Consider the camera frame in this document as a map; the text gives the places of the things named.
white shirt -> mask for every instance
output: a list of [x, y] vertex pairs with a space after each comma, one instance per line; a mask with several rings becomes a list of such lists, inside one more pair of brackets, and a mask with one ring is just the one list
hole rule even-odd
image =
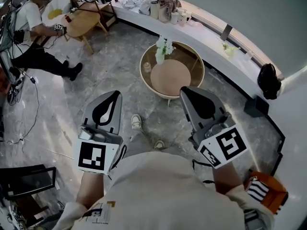
[[[247, 209], [257, 219], [246, 223]], [[243, 185], [219, 194], [204, 186], [188, 160], [147, 152], [118, 164], [109, 191], [90, 210], [67, 203], [53, 230], [67, 229], [272, 230], [273, 214]]]
[[10, 55], [12, 58], [17, 58], [29, 49], [32, 41], [30, 39], [30, 29], [42, 24], [41, 14], [38, 6], [28, 1], [26, 2], [16, 14], [15, 30], [24, 30], [24, 42], [22, 44], [13, 44], [10, 48]]

wooden chair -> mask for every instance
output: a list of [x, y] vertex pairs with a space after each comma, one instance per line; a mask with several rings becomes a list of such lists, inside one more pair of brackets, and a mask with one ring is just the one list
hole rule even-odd
[[73, 6], [83, 11], [97, 12], [100, 15], [100, 22], [105, 28], [106, 31], [109, 31], [109, 26], [116, 22], [117, 16], [115, 10], [112, 6], [111, 2], [107, 2], [105, 4], [98, 4], [95, 0], [93, 2], [84, 2], [81, 6], [79, 6], [80, 0], [71, 0]]

round coffee table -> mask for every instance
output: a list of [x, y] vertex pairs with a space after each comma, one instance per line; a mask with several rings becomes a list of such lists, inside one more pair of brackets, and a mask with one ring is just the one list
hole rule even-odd
[[[140, 61], [140, 73], [146, 86], [161, 96], [170, 100], [179, 98], [183, 86], [199, 87], [205, 76], [205, 66], [199, 54], [190, 46], [173, 42], [176, 48], [171, 55], [166, 55], [163, 64], [155, 60], [156, 45], [149, 47]], [[148, 62], [152, 67], [150, 73], [145, 72], [143, 65]]]

black box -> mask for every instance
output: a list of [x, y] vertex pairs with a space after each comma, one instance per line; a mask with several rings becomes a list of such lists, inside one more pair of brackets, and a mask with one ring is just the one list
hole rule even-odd
[[268, 115], [269, 104], [259, 96], [245, 103], [244, 112], [251, 117], [262, 117]]

marble floor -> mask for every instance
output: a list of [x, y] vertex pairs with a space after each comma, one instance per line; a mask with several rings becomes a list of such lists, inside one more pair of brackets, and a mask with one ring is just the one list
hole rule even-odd
[[[37, 83], [39, 110], [36, 124], [23, 143], [0, 144], [2, 168], [35, 164], [57, 168], [57, 187], [36, 195], [37, 200], [42, 205], [49, 205], [52, 212], [57, 211], [57, 200], [63, 203], [73, 200], [78, 191], [82, 172], [74, 167], [72, 143], [77, 138], [84, 108], [111, 90], [119, 90], [123, 96], [120, 134], [125, 143], [132, 134], [130, 118], [138, 113], [152, 144], [160, 138], [167, 146], [182, 149], [187, 157], [206, 162], [188, 142], [192, 128], [180, 101], [172, 101], [167, 107], [167, 100], [151, 92], [140, 79], [139, 61], [157, 37], [118, 23], [110, 28], [109, 35], [94, 29], [88, 39], [95, 52], [93, 55], [82, 42], [73, 39], [66, 42], [59, 38], [48, 50], [60, 61], [69, 60], [71, 66], [83, 63], [83, 70], [75, 81], [41, 70], [27, 72]], [[278, 132], [266, 118], [251, 118], [245, 114], [246, 98], [214, 70], [205, 69], [201, 88], [215, 93], [246, 132], [251, 152], [234, 160], [242, 179], [248, 175], [249, 168], [269, 173], [277, 159], [276, 150], [281, 139]], [[20, 102], [14, 106], [4, 105], [5, 140], [16, 141], [20, 134], [27, 132], [34, 122], [36, 110], [35, 86], [26, 79]], [[195, 171], [201, 180], [212, 179], [211, 168], [196, 165]]]

